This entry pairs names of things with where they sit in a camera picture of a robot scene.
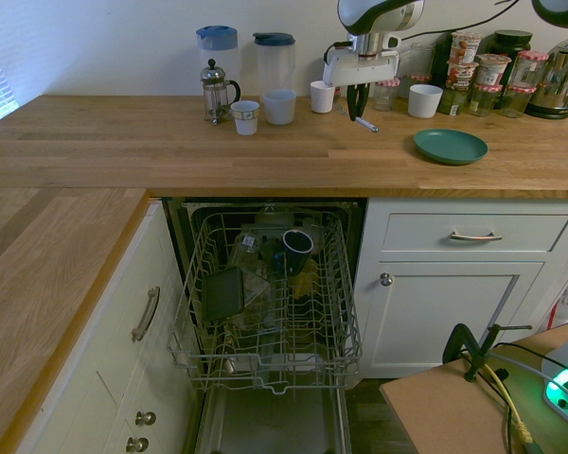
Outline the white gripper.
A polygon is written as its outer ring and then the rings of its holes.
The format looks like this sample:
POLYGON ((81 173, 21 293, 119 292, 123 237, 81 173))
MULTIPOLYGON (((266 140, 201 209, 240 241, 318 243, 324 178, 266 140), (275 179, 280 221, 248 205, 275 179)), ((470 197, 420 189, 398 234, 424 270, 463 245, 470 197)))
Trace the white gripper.
POLYGON ((370 84, 392 79, 398 71, 399 53, 384 50, 374 59, 362 60, 348 48, 332 50, 325 62, 322 81, 328 86, 346 86, 349 119, 361 117, 368 100, 370 84))

